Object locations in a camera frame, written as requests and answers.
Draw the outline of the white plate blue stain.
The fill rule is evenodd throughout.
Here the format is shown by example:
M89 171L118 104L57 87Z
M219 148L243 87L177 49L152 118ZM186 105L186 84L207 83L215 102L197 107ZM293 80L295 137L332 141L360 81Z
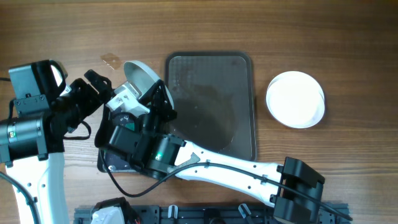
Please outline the white plate blue stain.
M135 84L142 92L139 102L149 108L154 105L152 101L156 92L160 93L160 99L164 107L174 109L174 102L164 81L148 65L138 60L131 60L124 63L124 74L127 82Z

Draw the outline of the green yellow sponge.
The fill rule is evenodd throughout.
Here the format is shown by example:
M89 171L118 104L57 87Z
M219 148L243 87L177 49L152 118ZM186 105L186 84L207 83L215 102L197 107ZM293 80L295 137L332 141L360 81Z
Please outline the green yellow sponge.
M131 131L135 131L135 123L134 122L128 122L124 126L128 129L130 129Z

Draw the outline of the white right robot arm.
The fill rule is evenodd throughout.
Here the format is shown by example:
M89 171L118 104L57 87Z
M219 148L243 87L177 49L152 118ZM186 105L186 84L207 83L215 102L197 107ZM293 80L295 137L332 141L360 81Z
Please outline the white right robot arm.
M164 182L171 177L220 185L272 207L283 223L315 223L324 177L303 161L251 162L206 150L165 132L176 118L172 97L162 80L142 88L131 82L113 88L99 84L104 113L95 143L142 175Z

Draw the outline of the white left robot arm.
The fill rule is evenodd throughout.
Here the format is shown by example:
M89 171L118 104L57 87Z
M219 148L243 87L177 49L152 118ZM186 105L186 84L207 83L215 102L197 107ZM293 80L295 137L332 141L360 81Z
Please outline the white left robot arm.
M52 83L55 92L39 90L9 103L1 121L1 178L14 187L22 223L68 223L63 170L64 142L85 118L103 105L111 82L94 70L76 79Z

